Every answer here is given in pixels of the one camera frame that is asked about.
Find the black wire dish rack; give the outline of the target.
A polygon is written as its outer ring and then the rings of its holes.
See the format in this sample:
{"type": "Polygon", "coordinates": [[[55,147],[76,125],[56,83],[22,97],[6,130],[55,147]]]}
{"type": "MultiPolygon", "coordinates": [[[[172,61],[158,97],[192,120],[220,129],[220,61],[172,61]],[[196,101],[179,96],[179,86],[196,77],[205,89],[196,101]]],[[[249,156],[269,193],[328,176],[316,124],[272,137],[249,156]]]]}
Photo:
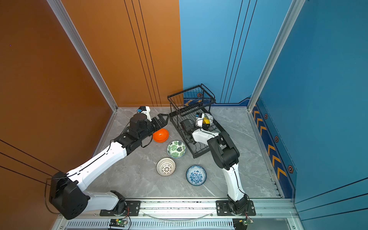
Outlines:
{"type": "Polygon", "coordinates": [[[193,158],[209,152],[208,145],[195,141],[191,133],[200,129],[205,119],[209,120],[209,124],[205,125],[209,132],[220,133],[225,130],[210,112],[211,106],[216,102],[214,93],[201,84],[169,95],[167,99],[171,108],[170,120],[193,158]]]}

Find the yellow bowl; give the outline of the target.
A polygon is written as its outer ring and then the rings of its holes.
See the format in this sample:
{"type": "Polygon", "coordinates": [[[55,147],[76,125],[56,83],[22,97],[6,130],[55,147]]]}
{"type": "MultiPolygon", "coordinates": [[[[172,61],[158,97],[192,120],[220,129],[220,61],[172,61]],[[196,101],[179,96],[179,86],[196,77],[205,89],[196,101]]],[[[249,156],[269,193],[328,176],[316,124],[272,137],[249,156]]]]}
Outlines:
{"type": "Polygon", "coordinates": [[[204,118],[202,120],[202,128],[203,129],[208,129],[210,126],[211,126],[211,119],[204,118]]]}

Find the green geometric pattern bowl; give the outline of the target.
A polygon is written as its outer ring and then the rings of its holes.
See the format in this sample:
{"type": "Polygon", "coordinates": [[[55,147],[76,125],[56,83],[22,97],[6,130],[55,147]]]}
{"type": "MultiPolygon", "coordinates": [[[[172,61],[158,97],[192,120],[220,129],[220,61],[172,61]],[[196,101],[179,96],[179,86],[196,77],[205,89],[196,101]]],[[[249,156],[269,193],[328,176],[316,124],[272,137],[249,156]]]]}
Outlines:
{"type": "Polygon", "coordinates": [[[205,113],[204,114],[204,118],[208,118],[208,119],[211,119],[211,125],[213,124],[213,116],[209,113],[205,113]]]}

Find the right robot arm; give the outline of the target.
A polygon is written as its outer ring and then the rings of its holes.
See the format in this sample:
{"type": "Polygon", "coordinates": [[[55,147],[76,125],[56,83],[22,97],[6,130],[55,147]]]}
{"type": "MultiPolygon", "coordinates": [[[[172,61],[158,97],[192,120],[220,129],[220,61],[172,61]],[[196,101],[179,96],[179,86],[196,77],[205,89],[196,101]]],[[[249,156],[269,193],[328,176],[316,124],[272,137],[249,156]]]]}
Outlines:
{"type": "Polygon", "coordinates": [[[239,175],[240,152],[235,146],[228,132],[217,122],[215,127],[219,132],[211,132],[204,128],[204,122],[185,119],[180,122],[180,130],[185,140],[199,142],[209,147],[216,165],[223,170],[228,188],[230,211],[234,215],[241,215],[248,209],[249,196],[244,192],[239,175]]]}

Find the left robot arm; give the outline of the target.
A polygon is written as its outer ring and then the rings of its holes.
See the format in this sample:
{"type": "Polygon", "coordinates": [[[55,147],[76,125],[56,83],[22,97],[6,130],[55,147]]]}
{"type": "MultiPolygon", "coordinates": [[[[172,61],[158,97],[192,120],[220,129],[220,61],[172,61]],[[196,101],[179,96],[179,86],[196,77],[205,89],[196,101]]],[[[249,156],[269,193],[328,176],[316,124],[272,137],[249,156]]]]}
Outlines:
{"type": "Polygon", "coordinates": [[[168,114],[150,118],[139,110],[130,119],[123,132],[113,139],[102,152],[67,173],[58,172],[50,180],[49,202],[67,220],[88,211],[106,210],[115,216],[126,209],[126,199],[115,190],[90,192],[88,186],[119,160],[143,147],[143,140],[168,124],[168,114]]]}

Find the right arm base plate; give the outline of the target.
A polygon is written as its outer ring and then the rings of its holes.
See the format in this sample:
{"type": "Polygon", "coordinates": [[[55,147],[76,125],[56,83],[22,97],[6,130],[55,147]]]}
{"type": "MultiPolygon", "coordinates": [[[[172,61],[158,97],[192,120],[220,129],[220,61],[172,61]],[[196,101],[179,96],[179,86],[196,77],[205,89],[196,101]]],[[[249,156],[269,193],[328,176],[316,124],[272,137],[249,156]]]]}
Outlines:
{"type": "Polygon", "coordinates": [[[218,216],[256,216],[256,210],[252,200],[246,201],[240,207],[229,200],[217,200],[216,211],[218,216]]]}

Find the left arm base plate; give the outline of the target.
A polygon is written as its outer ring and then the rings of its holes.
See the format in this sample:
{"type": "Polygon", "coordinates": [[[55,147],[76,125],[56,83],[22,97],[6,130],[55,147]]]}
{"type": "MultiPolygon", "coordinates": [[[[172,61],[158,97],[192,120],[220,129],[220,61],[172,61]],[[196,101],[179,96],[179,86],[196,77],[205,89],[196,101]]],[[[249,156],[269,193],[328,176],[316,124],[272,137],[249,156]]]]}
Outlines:
{"type": "Polygon", "coordinates": [[[124,209],[118,211],[117,209],[113,210],[101,210],[99,216],[103,217],[125,217],[125,216],[133,216],[136,217],[139,215],[141,206],[141,201],[139,200],[128,200],[125,201],[124,209]]]}

